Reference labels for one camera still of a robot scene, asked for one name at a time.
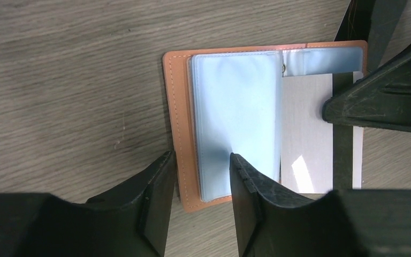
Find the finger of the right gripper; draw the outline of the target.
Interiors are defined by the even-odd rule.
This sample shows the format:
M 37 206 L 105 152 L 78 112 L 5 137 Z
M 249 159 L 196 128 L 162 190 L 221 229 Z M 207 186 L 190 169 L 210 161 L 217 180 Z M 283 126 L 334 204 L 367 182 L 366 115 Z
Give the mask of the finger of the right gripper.
M 322 118 L 337 125 L 411 132 L 411 44 L 327 100 Z
M 350 1 L 335 41 L 365 40 L 367 71 L 378 68 L 407 0 Z

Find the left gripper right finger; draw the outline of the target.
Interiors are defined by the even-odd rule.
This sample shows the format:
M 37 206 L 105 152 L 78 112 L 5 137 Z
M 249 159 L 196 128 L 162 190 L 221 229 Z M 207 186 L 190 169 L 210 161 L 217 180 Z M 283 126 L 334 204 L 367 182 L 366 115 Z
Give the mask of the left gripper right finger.
M 411 190 L 309 199 L 230 156 L 240 256 L 411 256 Z

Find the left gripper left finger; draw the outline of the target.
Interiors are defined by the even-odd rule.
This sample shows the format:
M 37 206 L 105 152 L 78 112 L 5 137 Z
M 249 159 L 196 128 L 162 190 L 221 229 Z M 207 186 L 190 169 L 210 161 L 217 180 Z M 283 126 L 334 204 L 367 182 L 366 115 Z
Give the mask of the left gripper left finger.
M 0 256 L 163 256 L 175 179 L 168 151 L 85 203 L 0 193 Z

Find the brown leather card holder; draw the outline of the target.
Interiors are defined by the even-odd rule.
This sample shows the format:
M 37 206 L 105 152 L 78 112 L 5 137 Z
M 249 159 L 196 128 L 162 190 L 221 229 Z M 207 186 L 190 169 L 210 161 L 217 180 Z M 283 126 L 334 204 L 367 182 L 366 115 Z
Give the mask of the brown leather card holder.
M 167 52 L 165 88 L 184 210 L 231 200 L 231 153 L 281 184 L 283 78 L 363 77 L 366 66 L 363 40 Z

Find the white credit card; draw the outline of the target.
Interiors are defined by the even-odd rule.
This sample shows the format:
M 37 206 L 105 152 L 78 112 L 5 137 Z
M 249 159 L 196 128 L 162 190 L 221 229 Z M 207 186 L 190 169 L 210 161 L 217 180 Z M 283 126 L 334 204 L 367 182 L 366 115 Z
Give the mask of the white credit card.
M 361 72 L 286 77 L 281 87 L 283 186 L 300 194 L 362 187 L 363 128 L 323 120 L 323 104 Z

